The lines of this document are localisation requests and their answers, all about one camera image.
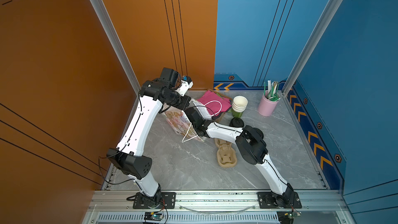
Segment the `white paper gift bag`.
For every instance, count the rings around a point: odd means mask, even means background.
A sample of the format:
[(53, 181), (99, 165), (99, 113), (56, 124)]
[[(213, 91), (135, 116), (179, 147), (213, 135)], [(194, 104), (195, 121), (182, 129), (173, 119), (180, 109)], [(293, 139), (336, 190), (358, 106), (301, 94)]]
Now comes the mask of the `white paper gift bag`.
[[(192, 99), (189, 107), (196, 107), (197, 110), (204, 116), (205, 119), (210, 120), (211, 114), (202, 103), (198, 100)], [(199, 142), (205, 142), (206, 137), (199, 137), (195, 132), (192, 123), (189, 121), (184, 111), (177, 108), (171, 107), (169, 110), (162, 113), (167, 123), (172, 127), (176, 134), (183, 136), (182, 143), (196, 140)]]

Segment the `beige pulp cup carrier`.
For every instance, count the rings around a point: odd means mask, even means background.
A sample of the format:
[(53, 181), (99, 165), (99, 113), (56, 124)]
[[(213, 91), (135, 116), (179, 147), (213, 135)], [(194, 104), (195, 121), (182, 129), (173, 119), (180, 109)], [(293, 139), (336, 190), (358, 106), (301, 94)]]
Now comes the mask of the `beige pulp cup carrier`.
[(217, 162), (222, 168), (233, 168), (237, 165), (236, 151), (232, 143), (221, 139), (215, 139), (217, 146)]

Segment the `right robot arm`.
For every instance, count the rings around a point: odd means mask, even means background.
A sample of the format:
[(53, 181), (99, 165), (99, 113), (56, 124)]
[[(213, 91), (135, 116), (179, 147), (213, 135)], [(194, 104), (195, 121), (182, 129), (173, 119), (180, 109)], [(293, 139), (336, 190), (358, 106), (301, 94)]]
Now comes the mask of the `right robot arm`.
[(255, 128), (246, 125), (234, 128), (203, 117), (199, 106), (184, 110), (195, 132), (200, 137), (220, 139), (237, 146), (242, 158), (254, 165), (267, 181), (271, 190), (272, 205), (278, 208), (302, 208), (299, 195), (274, 166), (266, 143)]

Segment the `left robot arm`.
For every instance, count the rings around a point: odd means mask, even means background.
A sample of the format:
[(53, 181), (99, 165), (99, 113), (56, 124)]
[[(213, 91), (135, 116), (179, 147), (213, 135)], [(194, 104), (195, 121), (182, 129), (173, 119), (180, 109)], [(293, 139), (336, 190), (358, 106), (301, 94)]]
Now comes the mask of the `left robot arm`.
[(189, 76), (164, 68), (160, 77), (146, 81), (138, 93), (134, 116), (116, 148), (110, 148), (106, 158), (139, 187), (134, 196), (150, 208), (161, 203), (161, 186), (151, 173), (152, 159), (143, 155), (145, 143), (157, 114), (164, 105), (185, 110), (191, 98), (186, 92), (193, 86)]

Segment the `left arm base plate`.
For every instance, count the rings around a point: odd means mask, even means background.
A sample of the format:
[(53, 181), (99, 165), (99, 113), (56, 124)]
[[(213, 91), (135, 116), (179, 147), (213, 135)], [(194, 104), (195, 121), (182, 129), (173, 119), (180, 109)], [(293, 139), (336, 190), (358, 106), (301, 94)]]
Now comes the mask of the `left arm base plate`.
[(174, 209), (176, 203), (175, 192), (158, 192), (153, 197), (147, 197), (141, 193), (137, 193), (129, 198), (133, 200), (134, 209)]

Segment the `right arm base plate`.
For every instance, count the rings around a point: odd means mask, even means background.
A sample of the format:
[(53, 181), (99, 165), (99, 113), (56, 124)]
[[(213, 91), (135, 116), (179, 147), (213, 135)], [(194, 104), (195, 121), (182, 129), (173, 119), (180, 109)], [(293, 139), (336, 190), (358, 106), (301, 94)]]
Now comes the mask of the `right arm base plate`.
[(258, 202), (261, 209), (301, 209), (302, 203), (297, 192), (293, 192), (289, 199), (277, 196), (272, 192), (258, 192)]

